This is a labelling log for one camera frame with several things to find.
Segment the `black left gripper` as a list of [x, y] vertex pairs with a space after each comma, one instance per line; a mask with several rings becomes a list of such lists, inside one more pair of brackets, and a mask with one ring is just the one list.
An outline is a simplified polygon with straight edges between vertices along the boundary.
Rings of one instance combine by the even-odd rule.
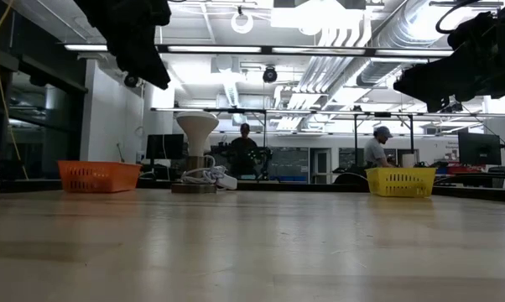
[[90, 26], [116, 53], [118, 67], [162, 90], [170, 77], [154, 44], [157, 26], [170, 22], [168, 0], [74, 0]]

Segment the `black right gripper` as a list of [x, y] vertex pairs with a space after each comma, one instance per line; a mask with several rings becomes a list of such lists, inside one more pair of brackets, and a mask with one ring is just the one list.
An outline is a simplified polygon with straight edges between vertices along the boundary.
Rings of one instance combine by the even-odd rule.
[[393, 89], [423, 102], [427, 112], [447, 107], [450, 97], [505, 96], [505, 39], [450, 40], [449, 46], [452, 55], [404, 70]]

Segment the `black computer monitor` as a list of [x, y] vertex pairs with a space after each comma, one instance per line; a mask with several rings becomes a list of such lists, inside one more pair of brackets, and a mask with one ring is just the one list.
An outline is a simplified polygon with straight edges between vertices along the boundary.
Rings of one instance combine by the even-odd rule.
[[148, 135], [146, 157], [148, 159], [182, 159], [184, 134]]
[[459, 158], [462, 164], [500, 165], [501, 143], [497, 135], [458, 133]]

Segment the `white bulb lamp brass base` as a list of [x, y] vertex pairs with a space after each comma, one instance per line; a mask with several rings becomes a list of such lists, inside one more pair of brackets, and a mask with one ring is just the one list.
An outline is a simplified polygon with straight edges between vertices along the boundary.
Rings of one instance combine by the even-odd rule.
[[215, 193], [216, 185], [211, 175], [214, 161], [205, 155], [205, 144], [210, 133], [219, 121], [209, 112], [181, 112], [176, 121], [183, 130], [188, 141], [188, 155], [185, 161], [185, 172], [180, 181], [171, 185], [175, 194], [205, 194]]

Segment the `red storage box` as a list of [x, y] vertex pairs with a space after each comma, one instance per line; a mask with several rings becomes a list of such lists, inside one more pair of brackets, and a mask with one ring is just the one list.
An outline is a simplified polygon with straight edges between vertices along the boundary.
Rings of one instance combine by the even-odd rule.
[[470, 174], [481, 173], [482, 167], [472, 165], [451, 165], [446, 168], [447, 174]]

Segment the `person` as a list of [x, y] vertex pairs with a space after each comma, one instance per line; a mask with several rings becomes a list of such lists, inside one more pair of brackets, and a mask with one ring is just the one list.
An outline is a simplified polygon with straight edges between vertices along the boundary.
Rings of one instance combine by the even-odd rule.
[[239, 138], [235, 138], [231, 142], [231, 173], [237, 178], [243, 175], [257, 175], [255, 169], [255, 161], [251, 158], [249, 153], [257, 148], [257, 144], [248, 137], [250, 133], [250, 126], [248, 123], [243, 123], [240, 126]]
[[376, 128], [373, 137], [364, 147], [364, 160], [368, 168], [393, 168], [387, 160], [383, 145], [392, 137], [390, 130], [385, 127]]

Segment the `yellow plastic basket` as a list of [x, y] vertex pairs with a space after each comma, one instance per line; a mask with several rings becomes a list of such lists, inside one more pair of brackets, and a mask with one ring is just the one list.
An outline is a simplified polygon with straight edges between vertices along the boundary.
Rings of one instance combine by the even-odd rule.
[[369, 190], [383, 197], [424, 198], [432, 194], [435, 168], [366, 169]]

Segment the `orange plastic basket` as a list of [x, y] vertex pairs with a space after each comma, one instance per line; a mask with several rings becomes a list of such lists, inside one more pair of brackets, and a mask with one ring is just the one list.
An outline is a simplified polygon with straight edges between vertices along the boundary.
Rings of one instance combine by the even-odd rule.
[[141, 166], [118, 162], [58, 162], [62, 188], [70, 193], [116, 193], [135, 190]]

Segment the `black curved chair back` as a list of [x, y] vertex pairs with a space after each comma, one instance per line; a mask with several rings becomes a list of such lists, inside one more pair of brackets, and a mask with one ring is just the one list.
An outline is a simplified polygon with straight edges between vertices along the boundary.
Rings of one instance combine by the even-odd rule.
[[345, 172], [339, 174], [334, 180], [336, 185], [368, 185], [367, 178], [362, 174]]

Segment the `white glass door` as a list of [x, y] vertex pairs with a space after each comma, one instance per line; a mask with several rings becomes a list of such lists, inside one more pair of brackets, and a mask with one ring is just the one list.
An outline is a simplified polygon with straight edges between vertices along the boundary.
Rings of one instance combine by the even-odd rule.
[[329, 148], [313, 148], [311, 156], [311, 183], [328, 185], [331, 182], [331, 150]]

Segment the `silver ventilation duct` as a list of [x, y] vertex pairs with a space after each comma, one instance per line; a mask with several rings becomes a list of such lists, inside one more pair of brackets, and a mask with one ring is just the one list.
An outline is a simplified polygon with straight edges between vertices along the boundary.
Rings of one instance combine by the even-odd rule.
[[[435, 25], [450, 9], [431, 5], [432, 1], [408, 0], [393, 18], [373, 37], [372, 46], [377, 48], [428, 48], [440, 39]], [[398, 62], [377, 61], [367, 58], [362, 72], [357, 76], [358, 86], [376, 86], [401, 66]]]

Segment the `black aluminium rig frame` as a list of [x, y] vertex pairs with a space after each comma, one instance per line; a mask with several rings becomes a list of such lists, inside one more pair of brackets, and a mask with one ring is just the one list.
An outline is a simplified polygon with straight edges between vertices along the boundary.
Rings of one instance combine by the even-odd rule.
[[[65, 44], [65, 48], [69, 51], [78, 51], [82, 53], [107, 53], [108, 49], [103, 44]], [[311, 57], [329, 57], [329, 58], [369, 58], [369, 59], [386, 59], [387, 62], [401, 63], [403, 60], [439, 60], [448, 58], [455, 54], [457, 50], [449, 49], [425, 49], [425, 48], [407, 48], [407, 49], [392, 49], [392, 48], [377, 48], [377, 47], [317, 47], [317, 46], [251, 46], [251, 45], [167, 45], [156, 44], [156, 53], [175, 54], [175, 55], [287, 55], [287, 56], [311, 56]], [[359, 116], [366, 117], [407, 117], [410, 123], [407, 125], [410, 130], [411, 148], [414, 146], [414, 118], [415, 117], [502, 117], [505, 114], [484, 114], [484, 113], [417, 113], [417, 112], [386, 112], [386, 111], [326, 111], [316, 109], [262, 109], [252, 107], [175, 107], [174, 102], [170, 107], [150, 107], [150, 112], [225, 112], [233, 113], [258, 113], [263, 114], [267, 121], [269, 114], [287, 114], [309, 116], [315, 114], [334, 115], [334, 116], [353, 116], [349, 117], [357, 125]], [[489, 179], [505, 179], [505, 173], [465, 173], [458, 174], [455, 177], [482, 177]], [[60, 190], [62, 184], [60, 180], [6, 180], [0, 177], [0, 192], [4, 193], [19, 193], [40, 190]]]

